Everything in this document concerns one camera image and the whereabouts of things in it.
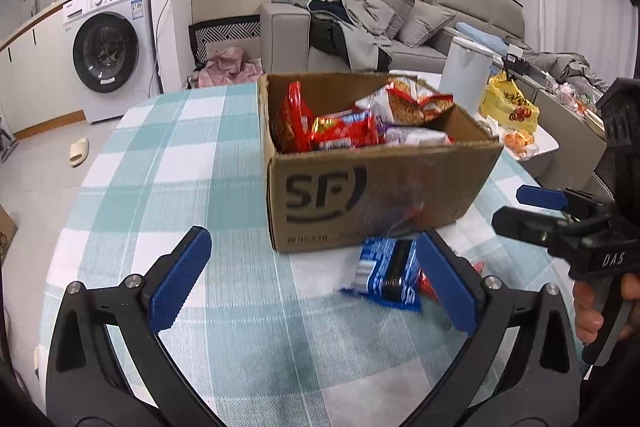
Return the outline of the person's right hand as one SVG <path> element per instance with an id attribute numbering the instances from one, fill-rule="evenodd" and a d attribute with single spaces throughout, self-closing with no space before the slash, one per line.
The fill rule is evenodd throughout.
<path id="1" fill-rule="evenodd" d="M 627 323 L 620 332 L 620 340 L 632 337 L 639 332 L 639 298 L 640 280 L 639 275 L 627 273 L 620 284 L 620 293 L 624 299 L 634 303 Z M 574 308 L 575 308 L 575 329 L 577 337 L 586 345 L 594 343 L 597 339 L 604 318 L 601 313 L 594 309 L 593 287 L 587 282 L 576 281 L 573 288 Z"/>

